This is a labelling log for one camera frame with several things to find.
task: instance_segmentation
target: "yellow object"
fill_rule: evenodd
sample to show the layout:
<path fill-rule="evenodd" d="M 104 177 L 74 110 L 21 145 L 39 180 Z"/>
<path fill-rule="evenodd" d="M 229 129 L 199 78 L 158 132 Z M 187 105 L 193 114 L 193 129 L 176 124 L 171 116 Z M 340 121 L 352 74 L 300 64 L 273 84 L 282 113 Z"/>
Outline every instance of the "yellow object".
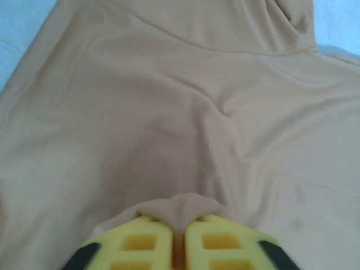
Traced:
<path fill-rule="evenodd" d="M 171 270 L 172 230 L 139 217 L 86 241 L 63 270 Z M 186 270 L 299 270 L 271 236 L 215 215 L 185 231 Z"/>
<path fill-rule="evenodd" d="M 277 241 L 214 215 L 190 223 L 185 233 L 187 270 L 274 270 L 258 244 Z"/>
<path fill-rule="evenodd" d="M 86 270 L 169 270 L 172 230 L 149 217 L 139 217 L 84 243 L 101 248 Z"/>

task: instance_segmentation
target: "rectangular hole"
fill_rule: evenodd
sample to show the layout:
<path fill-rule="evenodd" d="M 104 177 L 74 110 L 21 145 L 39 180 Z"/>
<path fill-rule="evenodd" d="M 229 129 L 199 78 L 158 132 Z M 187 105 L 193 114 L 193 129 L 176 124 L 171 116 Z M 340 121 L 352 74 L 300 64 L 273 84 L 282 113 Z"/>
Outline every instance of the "rectangular hole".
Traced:
<path fill-rule="evenodd" d="M 110 270 L 151 270 L 151 262 L 116 262 Z"/>
<path fill-rule="evenodd" d="M 231 233 L 206 233 L 201 239 L 204 249 L 241 249 L 236 235 Z"/>
<path fill-rule="evenodd" d="M 123 241 L 122 250 L 155 250 L 156 235 L 152 234 L 133 234 L 126 237 Z"/>
<path fill-rule="evenodd" d="M 210 270 L 254 270 L 254 266 L 247 260 L 211 260 Z"/>

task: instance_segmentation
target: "seam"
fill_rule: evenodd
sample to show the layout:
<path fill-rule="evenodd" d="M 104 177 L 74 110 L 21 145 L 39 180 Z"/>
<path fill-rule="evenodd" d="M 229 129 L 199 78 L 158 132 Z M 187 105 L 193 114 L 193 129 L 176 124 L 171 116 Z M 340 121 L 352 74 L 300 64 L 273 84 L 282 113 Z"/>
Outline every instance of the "seam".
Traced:
<path fill-rule="evenodd" d="M 312 48 L 316 48 L 316 44 L 313 45 L 308 45 L 305 46 L 302 49 L 293 51 L 293 52 L 288 52 L 288 53 L 279 53 L 279 54 L 275 54 L 275 55 L 268 55 L 266 53 L 260 53 L 260 52 L 246 52 L 246 51 L 227 51 L 227 50 L 222 50 L 222 49 L 213 49 L 213 48 L 208 48 L 206 46 L 202 46 L 200 44 L 197 44 L 196 42 L 184 39 L 174 33 L 171 33 L 170 31 L 165 30 L 164 28 L 161 28 L 153 23 L 151 23 L 150 21 L 146 20 L 144 17 L 140 16 L 139 14 L 137 14 L 136 12 L 133 12 L 132 10 L 130 10 L 128 7 L 126 7 L 125 5 L 121 4 L 121 8 L 125 11 L 127 11 L 127 13 L 129 13 L 131 16 L 137 18 L 139 21 L 143 22 L 144 24 L 158 30 L 161 31 L 162 33 L 166 34 L 169 37 L 175 38 L 183 43 L 186 44 L 190 44 L 194 47 L 206 50 L 206 51 L 210 51 L 210 52 L 222 52 L 222 53 L 238 53 L 238 54 L 247 54 L 247 55 L 259 55 L 259 56 L 267 56 L 267 57 L 281 57 L 281 56 L 290 56 L 290 55 L 294 55 L 300 52 L 304 52 L 304 51 L 308 51 L 309 49 Z"/>

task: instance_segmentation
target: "tan fabric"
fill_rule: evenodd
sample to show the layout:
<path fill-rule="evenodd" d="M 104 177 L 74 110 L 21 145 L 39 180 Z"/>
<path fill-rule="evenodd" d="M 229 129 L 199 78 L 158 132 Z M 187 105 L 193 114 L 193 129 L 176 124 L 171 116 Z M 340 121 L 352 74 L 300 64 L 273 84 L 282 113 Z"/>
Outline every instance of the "tan fabric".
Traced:
<path fill-rule="evenodd" d="M 360 68 L 314 48 L 310 0 L 59 1 L 0 98 L 0 269 L 188 192 L 358 269 Z"/>

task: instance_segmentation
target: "stain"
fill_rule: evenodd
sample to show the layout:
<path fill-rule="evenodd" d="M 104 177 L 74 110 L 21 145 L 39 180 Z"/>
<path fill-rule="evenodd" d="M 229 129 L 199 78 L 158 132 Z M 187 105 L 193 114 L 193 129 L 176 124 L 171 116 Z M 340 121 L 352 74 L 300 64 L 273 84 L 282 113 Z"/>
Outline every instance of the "stain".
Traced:
<path fill-rule="evenodd" d="M 298 204 L 306 203 L 305 192 L 300 183 L 295 184 L 294 192 L 295 192 L 295 198 L 296 198 L 296 201 L 298 202 Z"/>
<path fill-rule="evenodd" d="M 300 231 L 304 226 L 305 224 L 300 218 L 294 218 L 290 221 L 290 229 L 294 232 Z"/>

